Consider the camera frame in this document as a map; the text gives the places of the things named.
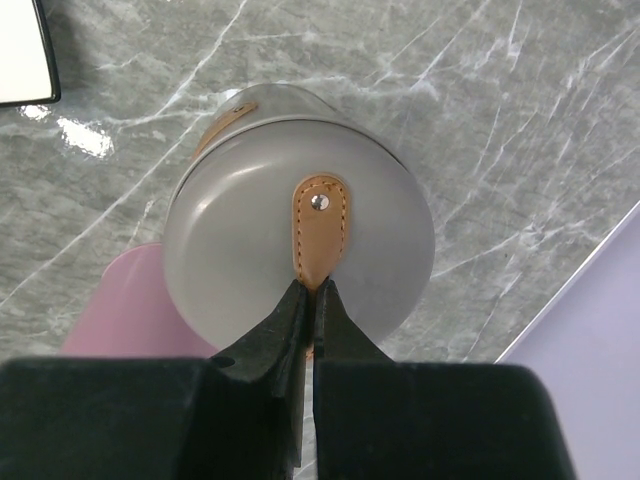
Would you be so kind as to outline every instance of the black frame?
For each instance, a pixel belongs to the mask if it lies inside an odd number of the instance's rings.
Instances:
[[[26,100],[18,102],[0,103],[0,107],[22,107],[25,105],[44,105],[49,103],[56,103],[60,100],[60,78],[58,77],[58,66],[56,64],[56,57],[53,53],[53,43],[51,42],[51,35],[49,34],[49,28],[47,27],[47,21],[44,15],[44,9],[40,0],[31,0],[33,8],[38,20],[38,28],[40,30],[40,38],[42,39],[42,45],[44,47],[44,55],[47,59],[47,67],[49,69],[49,81],[51,83],[51,97],[41,98],[35,100]]]

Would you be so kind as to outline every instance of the metal rivet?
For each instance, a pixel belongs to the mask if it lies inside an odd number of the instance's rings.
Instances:
[[[311,197],[311,206],[314,210],[326,210],[329,206],[329,197],[323,194],[314,195]]]

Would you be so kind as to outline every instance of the leather tab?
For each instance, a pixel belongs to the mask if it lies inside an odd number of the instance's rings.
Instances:
[[[298,280],[311,292],[333,272],[345,252],[349,200],[344,183],[328,174],[313,175],[295,190],[293,264]]]
[[[195,160],[198,155],[202,153],[202,151],[206,148],[207,145],[211,143],[211,141],[218,136],[218,134],[231,125],[233,122],[238,120],[240,117],[245,116],[247,113],[250,113],[258,108],[258,104],[256,102],[243,103],[242,105],[238,105],[232,110],[228,110],[224,112],[216,121],[213,122],[202,138],[198,143],[196,151],[191,157],[192,160]]]

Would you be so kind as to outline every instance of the white card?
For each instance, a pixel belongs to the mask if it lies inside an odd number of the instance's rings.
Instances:
[[[0,0],[0,105],[58,99],[44,21],[35,0]]]

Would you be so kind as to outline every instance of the orange stitching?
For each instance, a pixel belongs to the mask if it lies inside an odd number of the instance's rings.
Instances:
[[[338,191],[340,192],[340,196],[342,197],[342,219],[341,219],[341,224],[340,224],[340,234],[341,234],[341,239],[340,239],[340,252],[338,254],[338,260],[340,260],[342,258],[342,253],[344,251],[344,239],[345,239],[345,230],[346,230],[346,224],[347,224],[347,197],[344,194],[344,188],[336,183],[336,182],[326,182],[323,181],[322,183],[317,183],[317,184],[311,184],[309,185],[307,188],[305,188],[304,190],[302,190],[299,194],[298,194],[298,219],[296,222],[296,226],[297,226],[297,231],[298,231],[298,245],[297,245],[297,256],[298,256],[298,280],[300,280],[300,282],[302,282],[302,231],[300,230],[300,222],[302,221],[300,216],[302,213],[302,196],[307,193],[309,190],[311,190],[312,188],[316,188],[316,187],[321,187],[322,185],[329,185],[332,187],[336,187],[338,189]]]

